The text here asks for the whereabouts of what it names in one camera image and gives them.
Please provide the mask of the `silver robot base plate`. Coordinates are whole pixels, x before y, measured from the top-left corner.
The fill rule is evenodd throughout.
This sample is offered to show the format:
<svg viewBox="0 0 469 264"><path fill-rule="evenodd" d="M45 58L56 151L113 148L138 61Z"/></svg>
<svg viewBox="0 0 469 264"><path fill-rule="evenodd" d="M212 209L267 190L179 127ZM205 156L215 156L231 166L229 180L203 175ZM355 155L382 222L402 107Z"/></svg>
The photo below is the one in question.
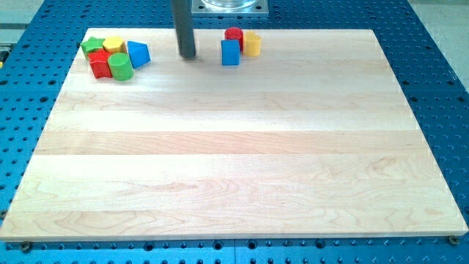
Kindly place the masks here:
<svg viewBox="0 0 469 264"><path fill-rule="evenodd" d="M254 15L268 16L268 0L193 0L194 17Z"/></svg>

